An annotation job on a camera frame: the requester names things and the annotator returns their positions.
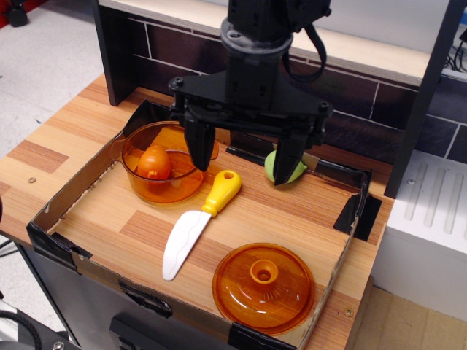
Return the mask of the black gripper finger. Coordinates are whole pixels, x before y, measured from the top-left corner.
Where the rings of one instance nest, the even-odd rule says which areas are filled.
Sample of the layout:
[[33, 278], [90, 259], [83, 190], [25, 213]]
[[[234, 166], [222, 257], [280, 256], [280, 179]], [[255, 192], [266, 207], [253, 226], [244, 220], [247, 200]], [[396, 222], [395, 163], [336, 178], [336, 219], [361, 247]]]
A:
[[194, 117], [185, 118], [184, 128], [193, 165], [200, 171], [206, 171], [214, 149], [215, 128]]
[[274, 161], [274, 184], [281, 185], [289, 181], [306, 149], [307, 136], [293, 133], [279, 139]]

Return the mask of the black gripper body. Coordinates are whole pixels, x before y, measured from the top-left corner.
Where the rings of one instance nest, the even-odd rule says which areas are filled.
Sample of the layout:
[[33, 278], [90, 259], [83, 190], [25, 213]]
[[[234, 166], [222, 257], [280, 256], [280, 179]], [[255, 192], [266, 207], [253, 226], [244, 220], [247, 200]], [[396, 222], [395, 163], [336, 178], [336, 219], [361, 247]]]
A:
[[186, 117], [194, 117], [215, 129], [278, 139], [305, 134], [306, 149], [322, 144], [331, 105], [292, 86], [281, 73], [290, 67], [293, 35], [258, 40], [226, 30], [221, 39], [228, 53], [225, 71], [169, 83], [175, 94], [172, 111], [182, 126]]

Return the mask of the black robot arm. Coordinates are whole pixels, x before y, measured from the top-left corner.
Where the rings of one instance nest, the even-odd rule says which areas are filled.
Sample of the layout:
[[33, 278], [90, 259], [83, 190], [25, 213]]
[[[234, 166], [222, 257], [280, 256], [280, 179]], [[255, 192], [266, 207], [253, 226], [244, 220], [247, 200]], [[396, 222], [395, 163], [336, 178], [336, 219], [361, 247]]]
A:
[[193, 165], [208, 168], [217, 128], [275, 137], [275, 184], [291, 178], [303, 153], [323, 142], [332, 106], [293, 86], [313, 82], [316, 71], [294, 74], [290, 47], [305, 31], [326, 61], [314, 22], [331, 13], [328, 1], [230, 1], [220, 37], [228, 53], [225, 71], [176, 77], [169, 83], [173, 116], [185, 130]]

